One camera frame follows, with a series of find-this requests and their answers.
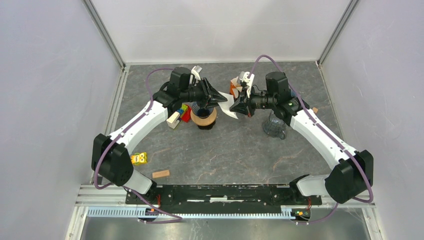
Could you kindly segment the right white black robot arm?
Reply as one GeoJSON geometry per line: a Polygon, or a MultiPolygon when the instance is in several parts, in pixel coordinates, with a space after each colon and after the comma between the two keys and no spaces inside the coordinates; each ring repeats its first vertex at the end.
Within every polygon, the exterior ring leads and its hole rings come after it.
{"type": "Polygon", "coordinates": [[[252,117],[255,110],[270,109],[287,126],[301,134],[324,158],[331,172],[324,175],[304,175],[293,180],[289,199],[302,204],[309,196],[329,196],[344,204],[349,200],[369,203],[359,194],[372,190],[374,158],[367,150],[358,151],[341,140],[319,120],[309,105],[294,93],[284,72],[274,71],[265,76],[266,90],[256,92],[254,74],[241,72],[238,95],[229,110],[252,117]]]}

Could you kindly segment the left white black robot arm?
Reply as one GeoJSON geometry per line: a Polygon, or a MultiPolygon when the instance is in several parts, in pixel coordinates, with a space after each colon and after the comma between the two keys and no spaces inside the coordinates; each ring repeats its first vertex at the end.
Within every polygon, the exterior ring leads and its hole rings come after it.
{"type": "Polygon", "coordinates": [[[199,78],[186,67],[172,68],[169,80],[157,92],[149,86],[149,101],[129,122],[114,132],[98,134],[93,140],[91,168],[95,175],[107,179],[111,185],[127,187],[138,192],[145,204],[153,203],[157,190],[154,181],[134,169],[130,154],[158,125],[171,117],[184,103],[197,103],[201,108],[213,109],[232,99],[217,91],[206,78],[199,78]]]}

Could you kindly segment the orange coffee filter box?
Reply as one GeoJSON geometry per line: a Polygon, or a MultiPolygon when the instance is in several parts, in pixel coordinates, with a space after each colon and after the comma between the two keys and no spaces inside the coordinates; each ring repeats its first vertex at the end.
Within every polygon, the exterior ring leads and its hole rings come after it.
{"type": "Polygon", "coordinates": [[[243,87],[241,85],[241,80],[239,76],[230,80],[229,93],[235,100],[239,97],[242,89],[243,87]]]}

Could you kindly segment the blue ribbed dripper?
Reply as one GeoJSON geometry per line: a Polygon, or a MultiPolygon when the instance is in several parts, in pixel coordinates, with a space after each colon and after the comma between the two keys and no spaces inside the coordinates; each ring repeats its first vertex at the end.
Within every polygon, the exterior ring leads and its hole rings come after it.
{"type": "Polygon", "coordinates": [[[197,102],[193,102],[191,105],[191,112],[196,118],[206,119],[208,118],[214,111],[214,108],[200,107],[197,102]]]}

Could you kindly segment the dark brown dripper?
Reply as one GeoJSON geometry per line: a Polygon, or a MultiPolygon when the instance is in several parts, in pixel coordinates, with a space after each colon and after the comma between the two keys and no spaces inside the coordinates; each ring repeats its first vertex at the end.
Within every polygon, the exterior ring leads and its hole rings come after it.
{"type": "Polygon", "coordinates": [[[214,125],[216,124],[216,122],[214,121],[214,122],[212,122],[211,124],[209,124],[209,125],[197,125],[197,127],[200,129],[200,130],[211,130],[213,127],[214,127],[214,125]]]}

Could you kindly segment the white paper coffee filter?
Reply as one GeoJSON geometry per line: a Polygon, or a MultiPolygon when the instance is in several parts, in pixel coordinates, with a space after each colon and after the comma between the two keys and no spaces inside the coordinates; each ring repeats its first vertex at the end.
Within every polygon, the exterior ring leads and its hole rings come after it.
{"type": "Polygon", "coordinates": [[[228,93],[224,93],[224,92],[221,92],[221,91],[219,91],[219,93],[226,98],[225,102],[219,102],[218,103],[222,112],[224,114],[226,114],[227,116],[231,117],[231,118],[239,119],[235,112],[230,111],[230,107],[235,103],[233,95],[228,94],[228,93]]]}

